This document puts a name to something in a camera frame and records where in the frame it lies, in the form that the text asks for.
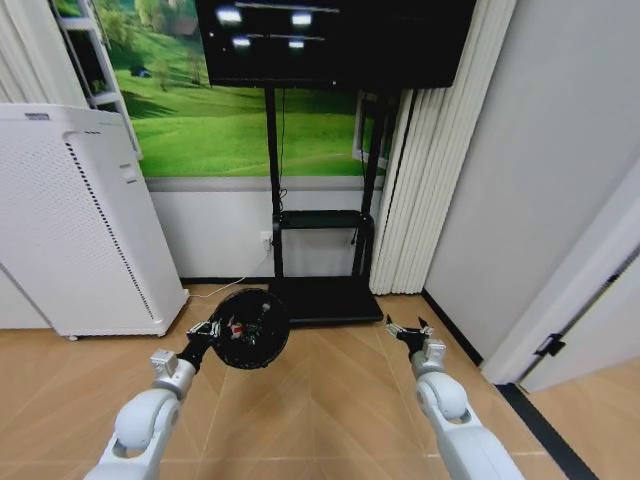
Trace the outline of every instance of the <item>black baseboard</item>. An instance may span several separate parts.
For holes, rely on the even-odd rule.
[[[180,277],[182,283],[199,284],[199,283],[215,283],[220,285],[228,285],[229,283],[238,282],[242,277]],[[246,277],[238,283],[270,283],[273,277]]]
[[[555,428],[542,416],[517,386],[509,383],[507,385],[496,385],[496,387],[569,480],[598,480],[596,474],[564,441]]]
[[[429,304],[429,306],[435,312],[435,314],[438,315],[438,318],[440,319],[440,321],[444,323],[444,326],[447,327],[447,329],[451,332],[451,335],[453,335],[453,338],[455,338],[456,341],[460,344],[460,346],[469,356],[471,361],[476,365],[480,365],[484,360],[482,358],[482,355],[480,355],[480,352],[478,352],[473,347],[473,345],[471,345],[471,342],[467,340],[467,337],[465,337],[464,334],[460,331],[460,329],[456,327],[456,324],[453,323],[453,321],[449,318],[449,315],[446,314],[446,312],[442,309],[442,307],[438,305],[438,302],[436,302],[435,299],[431,295],[429,295],[429,292],[427,292],[424,288],[422,289],[422,298],[425,299],[425,301]]]

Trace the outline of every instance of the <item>white curtain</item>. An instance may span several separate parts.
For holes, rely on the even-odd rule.
[[[0,0],[0,102],[87,108],[47,0]]]
[[[402,94],[376,224],[375,294],[424,287],[514,6],[478,0],[453,86]]]

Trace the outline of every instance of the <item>white air purifier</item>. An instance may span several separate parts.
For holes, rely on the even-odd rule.
[[[185,304],[119,114],[0,105],[0,262],[64,336],[163,335]]]

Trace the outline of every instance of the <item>shelf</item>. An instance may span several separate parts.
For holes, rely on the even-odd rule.
[[[357,210],[285,210],[280,214],[282,230],[358,228],[363,223]]]
[[[361,277],[288,277],[273,280],[269,291],[285,304],[292,327],[382,320],[382,310]]]
[[[95,28],[93,21],[87,17],[61,18],[60,27],[67,31],[88,32]]]
[[[120,100],[120,94],[116,92],[104,92],[93,95],[90,99],[94,106],[105,105],[107,103],[115,103]]]

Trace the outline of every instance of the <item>black tv screen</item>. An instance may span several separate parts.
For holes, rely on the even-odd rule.
[[[216,85],[438,88],[453,83],[475,0],[196,0]]]

